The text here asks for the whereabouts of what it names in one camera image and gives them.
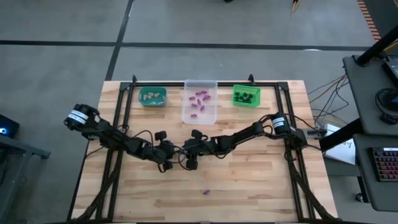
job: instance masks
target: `green bowl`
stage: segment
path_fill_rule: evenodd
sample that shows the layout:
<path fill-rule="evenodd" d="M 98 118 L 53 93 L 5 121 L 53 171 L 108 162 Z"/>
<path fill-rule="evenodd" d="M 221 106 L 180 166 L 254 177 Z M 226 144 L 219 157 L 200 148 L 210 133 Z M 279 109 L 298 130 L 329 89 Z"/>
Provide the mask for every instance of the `green bowl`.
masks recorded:
<path fill-rule="evenodd" d="M 232 102 L 234 105 L 255 108 L 261 102 L 261 89 L 252 86 L 234 85 Z"/>
<path fill-rule="evenodd" d="M 167 90 L 156 86 L 142 87 L 138 100 L 144 106 L 163 107 L 167 102 Z"/>

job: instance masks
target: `keyboard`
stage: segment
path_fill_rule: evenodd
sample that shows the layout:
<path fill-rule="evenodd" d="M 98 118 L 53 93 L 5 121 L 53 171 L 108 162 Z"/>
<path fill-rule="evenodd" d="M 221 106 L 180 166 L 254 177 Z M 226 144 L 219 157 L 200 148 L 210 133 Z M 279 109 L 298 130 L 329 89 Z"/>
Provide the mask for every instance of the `keyboard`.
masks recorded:
<path fill-rule="evenodd" d="M 373 148 L 377 181 L 398 182 L 398 148 Z"/>

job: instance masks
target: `white label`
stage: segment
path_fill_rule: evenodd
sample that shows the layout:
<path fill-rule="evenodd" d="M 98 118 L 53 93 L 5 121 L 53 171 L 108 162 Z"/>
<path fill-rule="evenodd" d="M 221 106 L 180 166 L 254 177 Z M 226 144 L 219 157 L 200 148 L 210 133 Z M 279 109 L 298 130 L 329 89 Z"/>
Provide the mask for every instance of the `white label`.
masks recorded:
<path fill-rule="evenodd" d="M 283 126 L 284 123 L 283 122 L 278 122 L 278 123 L 275 123 L 275 124 L 272 124 L 272 125 L 274 125 L 274 128 L 278 128 L 279 126 Z"/>
<path fill-rule="evenodd" d="M 71 113 L 71 114 L 74 114 L 74 115 L 76 115 L 76 116 L 79 116 L 79 117 L 81 117 L 81 118 L 83 118 L 83 119 L 85 119 L 85 120 L 87 120 L 87 118 L 88 118 L 87 115 L 85 115 L 85 114 L 83 114 L 82 112 L 77 111 L 77 110 L 73 110 L 73 111 L 70 112 L 70 113 Z"/>
<path fill-rule="evenodd" d="M 77 122 L 79 122 L 81 124 L 85 124 L 86 123 L 86 120 L 80 118 L 79 116 L 71 114 L 71 113 L 68 115 L 68 118 L 74 119 L 75 121 L 77 121 Z"/>
<path fill-rule="evenodd" d="M 383 148 L 385 151 L 398 151 L 398 148 Z"/>
<path fill-rule="evenodd" d="M 274 119 L 274 120 L 272 120 L 272 124 L 275 124 L 276 122 L 280 122 L 280 121 L 285 121 L 285 119 L 284 118 Z"/>

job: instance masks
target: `wooden table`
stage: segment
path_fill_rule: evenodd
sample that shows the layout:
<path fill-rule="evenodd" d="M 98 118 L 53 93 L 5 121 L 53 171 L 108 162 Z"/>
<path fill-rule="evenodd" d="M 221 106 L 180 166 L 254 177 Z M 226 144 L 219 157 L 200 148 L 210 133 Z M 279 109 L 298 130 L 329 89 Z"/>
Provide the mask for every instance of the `wooden table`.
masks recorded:
<path fill-rule="evenodd" d="M 295 115 L 313 124 L 312 112 L 303 81 L 288 81 Z M 112 123 L 120 82 L 105 82 L 98 109 L 101 117 Z M 139 131 L 167 131 L 169 140 L 182 146 L 198 129 L 208 136 L 233 134 L 264 114 L 277 112 L 275 91 L 262 87 L 261 105 L 255 109 L 233 106 L 232 88 L 218 88 L 216 124 L 191 125 L 181 120 L 183 87 L 168 87 L 165 108 L 145 108 L 138 102 L 139 88 L 134 88 L 129 116 L 132 136 Z M 284 110 L 287 111 L 284 95 Z M 298 128 L 307 129 L 297 120 Z M 318 141 L 309 140 L 318 146 Z M 90 142 L 88 152 L 99 148 Z M 186 171 L 174 165 L 161 174 L 157 165 L 132 156 L 123 157 L 114 221 L 121 222 L 288 222 L 297 221 L 292 185 L 284 159 L 283 140 L 255 138 L 239 145 L 225 159 L 199 157 L 199 168 Z M 311 190 L 321 204 L 335 217 L 337 212 L 323 163 L 322 154 L 314 148 L 303 150 Z M 72 218 L 78 217 L 100 190 L 106 150 L 86 159 L 76 196 Z M 210 194 L 203 192 L 209 189 Z M 302 207 L 308 217 L 303 193 Z M 109 197 L 103 216 L 108 211 Z"/>

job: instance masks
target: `transparent bin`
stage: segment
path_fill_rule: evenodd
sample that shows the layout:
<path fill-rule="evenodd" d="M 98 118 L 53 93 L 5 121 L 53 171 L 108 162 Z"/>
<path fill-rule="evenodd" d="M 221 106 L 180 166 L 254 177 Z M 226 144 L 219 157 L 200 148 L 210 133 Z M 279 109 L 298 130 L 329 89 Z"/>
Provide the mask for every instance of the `transparent bin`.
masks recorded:
<path fill-rule="evenodd" d="M 207 91 L 207 94 L 196 95 L 201 91 Z M 209 100 L 203 100 L 205 95 L 210 95 Z M 184 97 L 182 101 L 182 121 L 186 124 L 215 124 L 217 120 L 217 81 L 212 80 L 186 80 L 184 83 Z M 197 108 L 192 106 L 192 103 L 198 104 L 197 99 L 205 106 L 203 111 L 200 111 L 200 106 Z M 191 114 L 197 114 L 196 118 L 192 118 Z"/>

